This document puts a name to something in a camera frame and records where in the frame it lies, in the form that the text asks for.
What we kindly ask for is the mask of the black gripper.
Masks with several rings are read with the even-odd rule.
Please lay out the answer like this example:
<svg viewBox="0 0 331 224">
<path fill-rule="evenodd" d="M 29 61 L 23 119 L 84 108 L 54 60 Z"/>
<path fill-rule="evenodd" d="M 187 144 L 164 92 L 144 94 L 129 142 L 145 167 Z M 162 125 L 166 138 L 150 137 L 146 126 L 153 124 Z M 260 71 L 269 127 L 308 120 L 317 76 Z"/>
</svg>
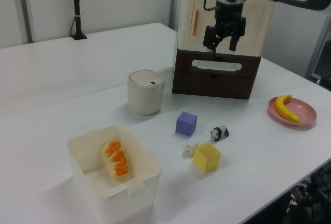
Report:
<svg viewBox="0 0 331 224">
<path fill-rule="evenodd" d="M 221 38 L 231 37 L 229 50 L 235 52 L 239 39 L 245 35 L 246 18 L 242 17 L 243 3 L 226 4 L 216 1 L 215 26 L 207 26 L 203 46 L 208 49 L 211 60 L 216 58 L 216 49 Z"/>
</svg>

